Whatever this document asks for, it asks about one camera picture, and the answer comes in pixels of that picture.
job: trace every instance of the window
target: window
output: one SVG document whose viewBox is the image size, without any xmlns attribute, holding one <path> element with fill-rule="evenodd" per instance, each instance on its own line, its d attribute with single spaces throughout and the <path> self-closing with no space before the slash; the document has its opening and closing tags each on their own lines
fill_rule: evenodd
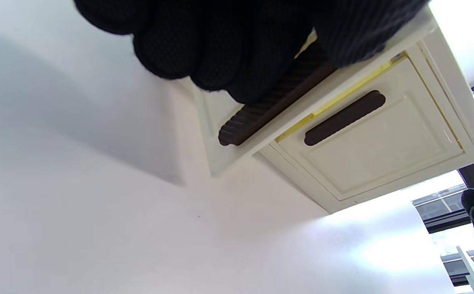
<svg viewBox="0 0 474 294">
<path fill-rule="evenodd" d="M 466 189 L 464 180 L 457 171 L 452 171 L 405 190 L 412 195 L 422 196 L 412 201 L 422 220 L 427 221 L 438 216 L 464 209 L 461 193 Z"/>
</svg>

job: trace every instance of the cream drawer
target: cream drawer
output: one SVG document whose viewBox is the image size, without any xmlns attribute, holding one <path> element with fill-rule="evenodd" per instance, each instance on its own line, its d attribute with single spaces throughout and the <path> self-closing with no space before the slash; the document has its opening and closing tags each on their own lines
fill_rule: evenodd
<svg viewBox="0 0 474 294">
<path fill-rule="evenodd" d="M 316 145 L 304 143 L 306 132 L 340 108 L 322 113 L 279 142 L 338 201 L 463 153 L 409 59 L 400 60 L 346 102 L 370 91 L 385 96 L 383 106 Z"/>
</svg>

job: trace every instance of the white panel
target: white panel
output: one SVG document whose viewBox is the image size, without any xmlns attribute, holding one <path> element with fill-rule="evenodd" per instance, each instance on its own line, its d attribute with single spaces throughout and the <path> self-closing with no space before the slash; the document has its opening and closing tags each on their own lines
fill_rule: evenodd
<svg viewBox="0 0 474 294">
<path fill-rule="evenodd" d="M 303 156 L 325 182 L 341 194 L 350 192 L 445 153 L 433 130 L 417 119 L 420 115 L 410 99 L 402 99 Z"/>
<path fill-rule="evenodd" d="M 239 104 L 233 102 L 225 91 L 207 93 L 196 87 L 191 87 L 197 104 L 212 175 L 219 175 L 239 159 L 259 151 L 313 110 L 334 99 L 345 89 L 355 85 L 364 76 L 379 68 L 405 48 L 416 43 L 435 28 L 436 23 L 432 18 L 431 11 L 424 9 L 388 42 L 384 52 L 367 61 L 337 70 L 239 147 L 234 145 L 222 146 L 217 138 L 220 127 L 235 114 L 239 109 Z"/>
<path fill-rule="evenodd" d="M 386 97 L 386 104 L 319 144 L 307 146 L 305 133 L 333 111 L 279 143 L 337 200 L 463 152 L 409 60 L 400 61 L 347 100 L 373 90 Z"/>
<path fill-rule="evenodd" d="M 464 265 L 466 266 L 467 270 L 469 271 L 469 275 L 467 277 L 467 281 L 469 281 L 472 290 L 474 291 L 474 260 L 467 254 L 465 250 L 462 250 L 460 246 L 456 247 L 458 253 L 460 254 L 462 260 L 464 261 Z"/>
</svg>

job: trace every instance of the dark brown handle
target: dark brown handle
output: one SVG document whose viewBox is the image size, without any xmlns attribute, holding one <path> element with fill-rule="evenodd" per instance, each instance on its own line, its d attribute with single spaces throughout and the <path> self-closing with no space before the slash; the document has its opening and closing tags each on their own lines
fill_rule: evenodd
<svg viewBox="0 0 474 294">
<path fill-rule="evenodd" d="M 326 119 L 306 132 L 304 143 L 308 146 L 316 145 L 351 123 L 380 108 L 385 102 L 386 97 L 379 91 L 367 93 L 362 98 L 347 106 L 347 108 L 340 110 L 329 119 Z"/>
</svg>

